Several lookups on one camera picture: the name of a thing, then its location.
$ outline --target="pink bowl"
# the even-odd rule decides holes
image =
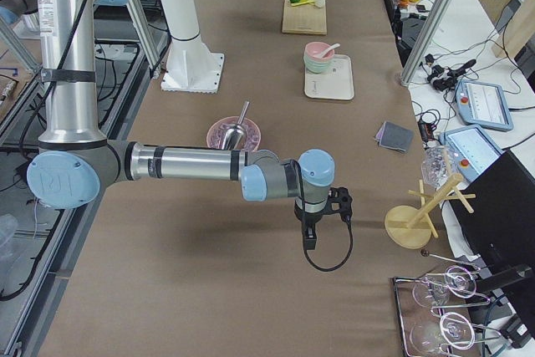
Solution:
[[[325,62],[334,57],[334,49],[329,50],[329,52],[322,58],[318,58],[316,57],[316,55],[321,54],[329,46],[331,45],[325,42],[310,42],[310,43],[307,43],[307,45],[304,47],[304,52],[306,55],[308,55],[312,60],[316,62]]]
[[[208,134],[206,135],[206,144],[210,148],[219,149],[225,130],[228,128],[229,125],[237,123],[238,119],[238,116],[232,116],[226,117],[225,119],[221,119],[214,123],[212,127],[210,127]],[[260,139],[262,138],[260,135],[260,129],[254,121],[248,119],[247,117],[243,121],[242,125],[245,129],[245,132],[247,133],[247,138],[245,140],[243,150],[257,150],[258,146],[260,145]]]

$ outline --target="white desk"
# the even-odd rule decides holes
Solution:
[[[433,43],[428,48],[427,54],[448,54],[450,51],[461,50],[471,47],[475,43],[485,41],[489,34],[494,29],[492,22],[489,20],[487,14],[478,0],[452,0],[451,5],[441,21],[439,29],[437,30]],[[497,33],[491,36],[492,39],[497,39]],[[494,64],[498,58],[492,52],[492,43],[487,43],[487,46],[480,45],[474,49],[467,51],[460,55],[448,55],[440,58],[439,64],[443,67],[453,66],[455,64],[464,64],[470,59],[476,59],[477,63],[474,70],[484,68]],[[513,64],[504,59],[494,64],[489,69],[483,69],[479,73],[478,81],[495,83],[503,87],[504,90],[511,92],[518,92],[518,86],[511,79],[511,72],[515,69]],[[512,74],[513,78],[520,86],[520,94],[506,93],[507,105],[509,108],[522,108],[526,106],[535,105],[535,94],[527,83],[522,73],[517,70]],[[434,90],[426,83],[427,74],[423,69],[416,71],[413,83],[409,86],[409,91],[412,99],[423,106],[424,110],[431,108],[438,109],[442,117],[448,116],[449,106],[442,99],[442,93]],[[420,107],[414,105],[415,113],[420,112]],[[526,110],[522,112],[512,112],[512,119],[514,129],[508,132],[501,132],[495,130],[487,130],[487,133],[496,143],[501,147],[507,147],[528,137],[535,131],[535,110]],[[465,125],[458,116],[452,118],[449,122],[441,121],[438,125],[437,131],[453,130]],[[526,141],[524,144],[512,149],[518,159],[526,166],[526,168],[535,175],[535,137]],[[442,216],[448,231],[451,250],[457,257],[461,255],[471,255],[473,252],[466,244],[459,223],[450,208],[449,203],[444,205]],[[507,319],[501,319],[493,322],[491,326],[499,328],[505,323]],[[489,342],[489,347],[494,352],[501,345],[502,340]],[[535,340],[530,342],[519,350],[505,350],[502,356],[534,356],[535,355]]]

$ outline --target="utensil handle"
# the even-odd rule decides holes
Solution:
[[[247,109],[249,109],[249,101],[246,100],[243,104],[242,114],[240,115],[240,118],[237,120],[237,123],[240,125],[243,123],[243,120],[245,119],[245,114],[247,113]]]

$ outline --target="brown tabletop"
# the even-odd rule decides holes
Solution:
[[[417,206],[423,152],[379,148],[384,120],[417,133],[382,0],[327,0],[326,37],[282,34],[283,0],[196,0],[204,42],[226,55],[217,94],[162,92],[153,82],[130,138],[206,145],[206,132],[251,101],[262,148],[298,158],[322,148],[337,162],[336,186],[354,198],[354,252],[334,273],[303,257],[293,200],[247,203],[236,182],[142,180],[112,186],[42,356],[397,356],[390,277],[435,265],[395,245],[384,216]],[[303,47],[340,42],[352,59],[350,102],[303,93]],[[446,234],[430,249],[448,253]],[[335,264],[344,224],[325,217],[313,259]]]

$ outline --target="round wooden base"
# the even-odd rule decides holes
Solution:
[[[385,228],[390,238],[411,250],[424,247],[431,239],[431,230],[424,219],[411,228],[406,226],[417,212],[416,208],[399,205],[390,209],[385,217]]]

